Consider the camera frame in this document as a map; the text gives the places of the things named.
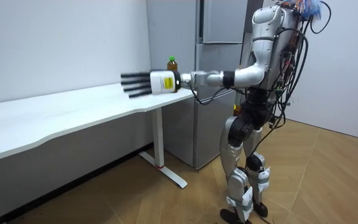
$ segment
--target silver metal panel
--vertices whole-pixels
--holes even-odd
[[[235,91],[215,98],[209,105],[196,104],[195,167],[201,168],[219,154],[219,140],[226,120],[233,115]]]
[[[241,44],[197,44],[196,69],[204,71],[234,71],[240,64],[241,46]],[[197,89],[198,98],[205,100],[213,96],[218,89],[219,87],[199,87]]]
[[[242,43],[248,0],[204,0],[203,43]]]
[[[152,69],[167,69],[175,56],[179,72],[195,69],[196,0],[147,0]]]
[[[164,149],[193,166],[194,98],[162,107]]]

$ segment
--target white table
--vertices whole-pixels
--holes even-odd
[[[155,159],[140,155],[184,188],[164,166],[161,107],[193,97],[190,90],[129,99],[120,84],[0,103],[0,159],[46,141],[129,114],[152,110]]]

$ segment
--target yellow label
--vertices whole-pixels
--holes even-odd
[[[173,78],[164,78],[164,87],[166,89],[172,89],[173,88]]]

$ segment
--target robot leg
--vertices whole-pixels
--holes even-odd
[[[248,177],[243,170],[237,168],[237,162],[240,159],[243,147],[242,143],[238,147],[228,144],[228,134],[231,124],[236,117],[230,117],[226,121],[220,141],[221,162],[227,180],[227,189],[229,196],[226,197],[227,203],[234,207],[235,213],[222,209],[221,217],[228,223],[246,223],[250,224],[248,217],[252,211],[252,187],[246,187]]]
[[[250,138],[244,141],[244,151],[247,158],[246,172],[253,189],[254,210],[261,217],[267,217],[267,207],[262,203],[262,191],[269,186],[270,168],[265,168],[265,157],[252,151],[260,141],[262,128],[253,130]]]

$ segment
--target table top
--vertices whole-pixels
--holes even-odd
[[[0,159],[132,113],[193,97],[190,90],[129,99],[113,84],[0,103]]]

